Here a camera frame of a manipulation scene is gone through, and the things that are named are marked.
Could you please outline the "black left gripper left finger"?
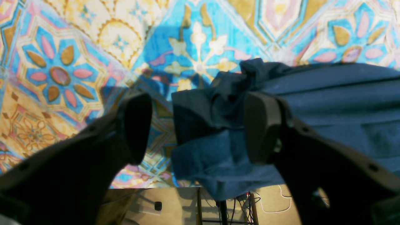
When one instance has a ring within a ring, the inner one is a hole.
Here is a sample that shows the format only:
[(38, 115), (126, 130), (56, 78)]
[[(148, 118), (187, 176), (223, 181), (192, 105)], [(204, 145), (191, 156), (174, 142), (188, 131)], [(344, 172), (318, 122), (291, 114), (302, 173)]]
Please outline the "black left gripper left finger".
[(19, 225), (93, 225), (115, 176), (144, 159), (152, 100), (140, 92), (1, 175), (1, 220)]

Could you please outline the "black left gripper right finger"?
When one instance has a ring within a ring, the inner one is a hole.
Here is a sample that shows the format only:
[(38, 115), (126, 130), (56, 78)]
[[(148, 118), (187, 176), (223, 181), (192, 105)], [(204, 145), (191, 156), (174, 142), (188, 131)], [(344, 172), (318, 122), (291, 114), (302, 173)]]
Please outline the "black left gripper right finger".
[(399, 177), (321, 137), (285, 100), (248, 92), (244, 130), (250, 161), (276, 167), (303, 225), (399, 224)]

